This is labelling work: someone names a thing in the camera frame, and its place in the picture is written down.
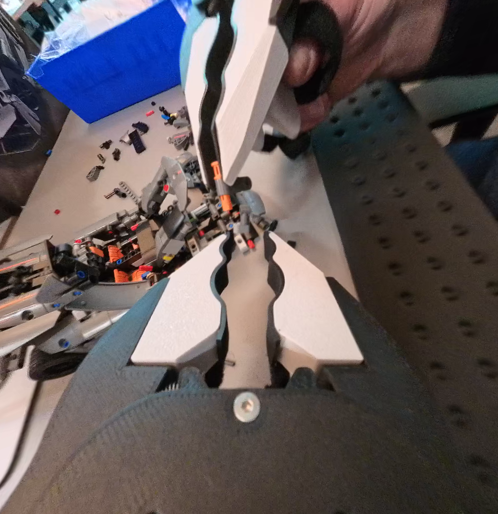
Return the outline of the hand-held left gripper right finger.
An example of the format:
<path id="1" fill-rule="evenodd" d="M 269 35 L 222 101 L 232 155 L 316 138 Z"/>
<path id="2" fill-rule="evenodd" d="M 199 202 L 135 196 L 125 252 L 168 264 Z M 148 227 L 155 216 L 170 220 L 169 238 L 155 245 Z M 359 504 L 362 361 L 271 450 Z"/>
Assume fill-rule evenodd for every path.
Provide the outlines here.
<path id="1" fill-rule="evenodd" d="M 267 282 L 274 297 L 267 311 L 266 350 L 271 385 L 284 387 L 302 368 L 364 362 L 328 278 L 274 232 L 266 232 Z"/>

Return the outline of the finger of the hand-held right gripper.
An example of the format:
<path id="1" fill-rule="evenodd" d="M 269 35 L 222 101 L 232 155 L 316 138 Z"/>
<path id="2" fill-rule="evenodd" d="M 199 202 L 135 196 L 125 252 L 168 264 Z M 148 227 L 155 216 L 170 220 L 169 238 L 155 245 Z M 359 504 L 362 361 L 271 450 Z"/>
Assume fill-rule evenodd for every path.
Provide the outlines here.
<path id="1" fill-rule="evenodd" d="M 215 125 L 232 53 L 231 7 L 190 7 L 184 30 L 184 93 L 203 180 L 216 189 L 213 162 L 220 163 Z"/>
<path id="2" fill-rule="evenodd" d="M 251 151 L 263 145 L 263 127 L 295 139 L 298 105 L 282 84 L 289 61 L 278 28 L 269 21 L 281 1 L 234 1 L 234 46 L 224 70 L 224 93 L 215 118 L 224 182 L 232 186 Z"/>

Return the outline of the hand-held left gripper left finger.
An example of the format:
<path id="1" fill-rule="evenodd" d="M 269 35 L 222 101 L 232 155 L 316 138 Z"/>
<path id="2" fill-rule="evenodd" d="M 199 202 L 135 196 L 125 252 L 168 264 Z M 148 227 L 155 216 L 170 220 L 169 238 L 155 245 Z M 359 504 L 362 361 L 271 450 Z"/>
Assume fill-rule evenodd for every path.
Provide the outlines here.
<path id="1" fill-rule="evenodd" d="M 131 355 L 136 365 L 199 369 L 210 387 L 224 378 L 228 352 L 227 309 L 230 235 L 215 238 L 167 279 Z"/>

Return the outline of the grey lego car model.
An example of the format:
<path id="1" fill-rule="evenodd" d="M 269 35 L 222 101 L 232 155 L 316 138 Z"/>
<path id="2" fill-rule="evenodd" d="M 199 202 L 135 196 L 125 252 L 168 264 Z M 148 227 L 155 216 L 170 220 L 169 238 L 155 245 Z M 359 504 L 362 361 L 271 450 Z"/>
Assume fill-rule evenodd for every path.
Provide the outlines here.
<path id="1" fill-rule="evenodd" d="M 177 159 L 163 157 L 132 210 L 120 210 L 56 245 L 41 236 L 0 251 L 0 381 L 33 345 L 33 380 L 66 376 L 95 341 L 157 282 L 169 278 L 215 238 L 229 234 L 242 253 L 235 195 L 223 212 L 216 190 L 189 184 Z"/>

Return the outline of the small orange lego piece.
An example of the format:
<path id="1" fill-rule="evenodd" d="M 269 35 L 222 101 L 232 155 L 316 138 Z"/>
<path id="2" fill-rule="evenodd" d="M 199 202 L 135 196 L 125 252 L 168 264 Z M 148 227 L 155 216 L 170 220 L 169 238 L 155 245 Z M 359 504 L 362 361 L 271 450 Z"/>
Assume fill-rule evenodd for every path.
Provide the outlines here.
<path id="1" fill-rule="evenodd" d="M 221 207 L 223 212 L 231 212 L 233 209 L 233 204 L 231 201 L 230 190 L 227 184 L 223 180 L 222 171 L 220 168 L 220 163 L 218 161 L 213 161 L 211 163 L 211 168 L 214 174 L 214 184 L 216 193 L 220 200 Z"/>

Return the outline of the person's right forearm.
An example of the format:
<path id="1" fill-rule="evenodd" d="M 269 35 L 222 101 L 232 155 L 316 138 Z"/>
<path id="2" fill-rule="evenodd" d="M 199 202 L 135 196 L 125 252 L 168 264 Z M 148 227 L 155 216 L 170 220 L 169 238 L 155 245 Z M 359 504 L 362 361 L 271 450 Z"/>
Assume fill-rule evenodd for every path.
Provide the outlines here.
<path id="1" fill-rule="evenodd" d="M 449 1 L 422 78 L 498 74 L 498 1 Z"/>

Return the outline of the pile of loose lego parts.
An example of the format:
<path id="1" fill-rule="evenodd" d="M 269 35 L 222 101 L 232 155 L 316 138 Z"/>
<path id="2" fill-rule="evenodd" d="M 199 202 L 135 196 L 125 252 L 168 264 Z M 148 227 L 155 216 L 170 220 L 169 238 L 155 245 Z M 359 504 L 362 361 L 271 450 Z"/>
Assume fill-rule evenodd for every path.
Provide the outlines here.
<path id="1" fill-rule="evenodd" d="M 194 137 L 188 107 L 181 106 L 177 111 L 171 112 L 163 105 L 156 105 L 155 101 L 151 102 L 151 106 L 157 108 L 163 125 L 173 130 L 168 135 L 167 141 L 176 150 L 187 151 L 191 145 L 194 145 Z"/>

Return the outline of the person's right hand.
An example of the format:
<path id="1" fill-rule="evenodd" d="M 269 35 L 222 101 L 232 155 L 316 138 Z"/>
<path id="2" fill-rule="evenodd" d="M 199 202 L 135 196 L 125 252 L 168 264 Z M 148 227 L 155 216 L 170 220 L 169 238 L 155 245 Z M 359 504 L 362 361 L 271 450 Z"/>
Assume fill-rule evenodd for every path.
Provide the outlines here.
<path id="1" fill-rule="evenodd" d="M 301 132 L 315 128 L 338 101 L 365 82 L 403 79 L 427 64 L 448 1 L 323 1 L 342 30 L 342 59 L 327 91 L 299 106 Z"/>

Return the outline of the bright blue object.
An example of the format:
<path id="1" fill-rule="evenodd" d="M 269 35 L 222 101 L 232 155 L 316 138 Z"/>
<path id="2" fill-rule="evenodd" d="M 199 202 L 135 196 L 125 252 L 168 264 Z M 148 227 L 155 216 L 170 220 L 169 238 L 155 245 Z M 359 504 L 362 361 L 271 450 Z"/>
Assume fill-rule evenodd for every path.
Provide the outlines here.
<path id="1" fill-rule="evenodd" d="M 27 71 L 88 124 L 181 84 L 185 21 L 172 1 L 156 1 L 87 42 L 35 58 Z"/>

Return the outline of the clear plastic bag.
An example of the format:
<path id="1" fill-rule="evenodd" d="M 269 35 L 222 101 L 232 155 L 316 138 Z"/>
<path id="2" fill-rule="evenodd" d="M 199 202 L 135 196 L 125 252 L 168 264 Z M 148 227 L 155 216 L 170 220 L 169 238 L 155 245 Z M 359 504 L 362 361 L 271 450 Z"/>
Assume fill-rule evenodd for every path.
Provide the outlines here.
<path id="1" fill-rule="evenodd" d="M 36 61 L 52 61 L 164 1 L 84 1 L 42 40 Z"/>

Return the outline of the dark perforated panel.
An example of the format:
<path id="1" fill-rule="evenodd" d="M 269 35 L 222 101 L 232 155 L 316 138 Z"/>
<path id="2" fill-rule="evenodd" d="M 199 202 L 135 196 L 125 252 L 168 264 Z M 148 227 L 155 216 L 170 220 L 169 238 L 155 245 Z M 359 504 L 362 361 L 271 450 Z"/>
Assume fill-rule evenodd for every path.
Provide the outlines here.
<path id="1" fill-rule="evenodd" d="M 498 224 L 400 89 L 342 100 L 312 149 L 363 305 L 440 408 L 475 513 L 498 513 Z"/>

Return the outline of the black cardboard box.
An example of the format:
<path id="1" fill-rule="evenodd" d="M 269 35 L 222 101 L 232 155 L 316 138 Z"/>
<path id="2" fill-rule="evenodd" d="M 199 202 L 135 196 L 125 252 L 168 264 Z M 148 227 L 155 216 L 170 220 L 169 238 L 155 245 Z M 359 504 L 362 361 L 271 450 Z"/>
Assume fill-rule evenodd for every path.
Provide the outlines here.
<path id="1" fill-rule="evenodd" d="M 27 75 L 39 51 L 0 5 L 0 224 L 20 215 L 69 113 Z"/>

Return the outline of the white rounded mat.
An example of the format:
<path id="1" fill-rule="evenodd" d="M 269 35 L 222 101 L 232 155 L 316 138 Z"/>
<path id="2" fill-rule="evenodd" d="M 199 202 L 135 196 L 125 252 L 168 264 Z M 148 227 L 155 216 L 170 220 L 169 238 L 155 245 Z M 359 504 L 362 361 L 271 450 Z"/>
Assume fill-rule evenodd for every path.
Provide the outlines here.
<path id="1" fill-rule="evenodd" d="M 42 386 L 30 376 L 35 347 L 25 347 L 21 367 L 0 381 L 0 491 L 22 476 L 30 458 L 31 431 Z"/>

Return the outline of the person's dark blue clothing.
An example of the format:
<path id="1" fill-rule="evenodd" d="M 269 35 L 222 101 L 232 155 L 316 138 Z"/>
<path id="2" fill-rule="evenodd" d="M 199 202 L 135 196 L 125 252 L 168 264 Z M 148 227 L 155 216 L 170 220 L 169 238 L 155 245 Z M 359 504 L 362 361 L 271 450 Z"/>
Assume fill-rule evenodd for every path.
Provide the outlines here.
<path id="1" fill-rule="evenodd" d="M 498 222 L 498 136 L 452 143 L 446 152 Z"/>

